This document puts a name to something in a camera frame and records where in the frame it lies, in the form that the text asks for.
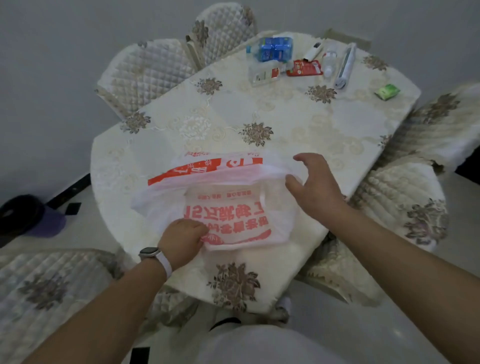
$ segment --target tablecloth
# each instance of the tablecloth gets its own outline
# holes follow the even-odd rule
[[[291,36],[294,59],[301,59],[315,38]],[[340,57],[345,48],[338,42]],[[252,87],[247,69],[244,51],[224,58],[95,138],[91,176],[100,213],[135,259],[159,237],[130,209],[132,193],[174,167],[171,161],[177,156],[268,149],[306,180],[305,167],[291,157],[298,152],[321,153],[348,197],[420,96],[399,71],[359,49],[343,90],[334,90],[333,80],[322,76],[283,75]],[[388,83],[401,93],[382,101],[374,91]],[[167,284],[206,302],[267,313],[326,234],[324,226],[301,212],[288,243],[202,250]]]

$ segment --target green packet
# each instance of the green packet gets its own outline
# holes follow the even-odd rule
[[[396,87],[395,85],[388,84],[384,87],[380,87],[375,94],[381,98],[383,101],[387,101],[391,99],[394,96],[397,96],[398,93],[400,92],[400,89]]]

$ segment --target watch face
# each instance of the watch face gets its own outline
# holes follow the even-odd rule
[[[143,248],[140,251],[140,254],[153,254],[158,250],[158,248],[153,248],[153,247],[148,247],[148,248]]]

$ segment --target clear plastic container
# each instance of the clear plastic container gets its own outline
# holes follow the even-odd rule
[[[276,60],[251,62],[248,66],[248,79],[252,86],[260,86],[275,81],[280,76],[282,66],[284,64]]]
[[[324,78],[329,80],[336,71],[337,64],[337,53],[336,53],[336,44],[329,42],[327,44],[325,53],[322,57],[322,71],[324,72]]]

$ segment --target brown flower pattern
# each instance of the brown flower pattern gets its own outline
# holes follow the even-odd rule
[[[192,33],[197,38],[198,44],[203,48],[208,39],[208,26],[205,26],[205,20],[202,20],[201,22],[196,20]]]
[[[120,129],[124,132],[130,132],[130,134],[137,134],[140,129],[145,129],[148,123],[150,123],[150,116],[145,116],[144,112],[136,111],[121,122]]]
[[[364,57],[362,63],[366,64],[368,68],[379,71],[386,71],[388,67],[388,64],[384,60],[373,55]]]
[[[270,140],[270,135],[273,134],[270,126],[264,126],[264,123],[244,124],[244,128],[239,134],[243,135],[243,141],[255,146],[265,146],[265,140]]]
[[[96,257],[96,259],[103,265],[108,273],[110,273],[113,279],[118,280],[123,277],[124,272],[115,256],[99,255]]]
[[[381,141],[380,143],[378,143],[378,146],[381,146],[382,148],[385,148],[388,144],[388,142],[390,141],[390,139],[392,139],[392,136],[393,135],[381,135]]]
[[[460,101],[455,100],[455,95],[441,95],[436,102],[412,113],[413,117],[424,117],[423,124],[431,124],[434,120],[448,116],[451,110],[458,107]]]
[[[429,199],[425,206],[413,205],[407,216],[413,221],[404,225],[409,230],[405,236],[415,239],[415,244],[438,243],[447,236],[448,214],[444,200]]]
[[[256,301],[255,288],[260,288],[260,282],[255,272],[245,273],[245,263],[237,266],[235,263],[217,265],[218,273],[207,286],[215,290],[213,302],[235,311],[247,311],[247,301]]]
[[[315,101],[321,101],[324,104],[331,103],[333,98],[335,98],[336,91],[332,88],[327,88],[327,86],[310,86],[309,90],[305,92],[306,95],[309,95],[310,98]]]
[[[67,285],[68,282],[57,273],[49,279],[42,274],[36,274],[33,281],[26,280],[18,292],[27,295],[26,300],[35,303],[35,309],[48,311],[55,302],[62,303],[67,293]]]
[[[242,12],[241,12],[241,18],[245,25],[252,25],[255,22],[255,17],[253,15],[253,11],[250,8],[250,6],[243,5],[242,6]]]
[[[223,84],[221,81],[217,81],[216,78],[201,78],[197,83],[197,91],[201,94],[213,95],[215,91],[220,91],[220,87]]]

